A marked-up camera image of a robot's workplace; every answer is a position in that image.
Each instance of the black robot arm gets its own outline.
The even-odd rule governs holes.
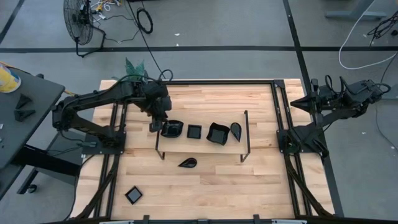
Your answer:
[[[369,106],[379,101],[382,95],[388,92],[390,86],[382,83],[374,83],[372,80],[363,80],[348,85],[343,77],[340,77],[341,91],[336,92],[331,86],[329,76],[325,77],[326,85],[319,86],[318,80],[311,80],[312,91],[307,96],[292,101],[291,106],[300,108],[314,115],[314,121],[305,126],[295,126],[280,135],[281,150],[287,153],[312,151],[322,157],[329,155],[328,149],[319,139],[319,133],[338,119],[357,118],[364,114]],[[322,111],[331,111],[323,115]]]
[[[105,146],[117,146],[120,139],[114,127],[99,126],[77,115],[77,112],[81,110],[110,103],[119,105],[134,103],[141,112],[152,117],[149,125],[151,132],[161,129],[162,122],[167,120],[166,111],[171,110],[172,107],[167,87],[161,81],[148,83],[131,80],[118,81],[107,90],[66,97],[52,109],[53,127],[58,131],[77,129],[96,136]]]

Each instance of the electric fan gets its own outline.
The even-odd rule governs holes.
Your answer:
[[[76,54],[82,58],[93,52],[101,50],[104,46],[105,31],[93,25],[93,13],[89,0],[64,0],[63,18],[70,37],[76,43]],[[91,41],[93,30],[100,31],[103,35],[101,46],[85,54],[79,54],[78,45],[85,45]]]

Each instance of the green plant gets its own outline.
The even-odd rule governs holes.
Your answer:
[[[143,82],[148,82],[148,79],[145,77],[148,77],[148,73],[145,70],[144,67],[144,61],[142,61],[139,65],[137,65],[135,68],[132,65],[132,63],[129,61],[129,59],[126,58],[126,75],[131,75],[130,77],[127,78],[127,80],[132,80],[132,81],[137,81],[141,80]]]

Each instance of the table leg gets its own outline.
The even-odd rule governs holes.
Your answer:
[[[373,1],[374,0],[361,0],[352,11],[329,11],[326,12],[325,17],[358,20]],[[386,16],[387,14],[383,12],[365,12],[361,20],[374,21]]]
[[[24,183],[21,185],[21,187],[17,191],[17,194],[25,194],[38,173],[39,172],[37,171],[36,167],[34,167],[32,169],[32,171],[30,172],[30,174],[26,177]]]

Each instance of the wooden table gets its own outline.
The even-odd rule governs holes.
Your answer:
[[[113,83],[103,80],[100,89]],[[304,96],[299,79],[286,79],[285,84],[289,101]],[[248,110],[251,154],[241,163],[234,154],[168,152],[162,161],[154,150],[156,133],[149,132],[150,118],[129,105],[126,150],[120,158],[112,219],[142,220],[144,215],[155,220],[252,219],[253,214],[293,218],[287,173],[275,133],[277,120],[270,85],[172,85],[168,89],[172,111],[217,114]],[[310,122],[308,113],[290,110],[294,125]],[[111,111],[111,105],[96,108],[93,121],[109,124]],[[285,116],[282,119],[287,127]],[[188,157],[197,159],[194,169],[177,167]],[[301,158],[308,188],[333,213],[321,159],[314,153],[301,153]],[[82,168],[72,217],[96,192],[102,161],[103,156],[97,155]],[[134,185],[144,196],[131,205],[124,194]],[[303,213],[302,194],[297,195]]]

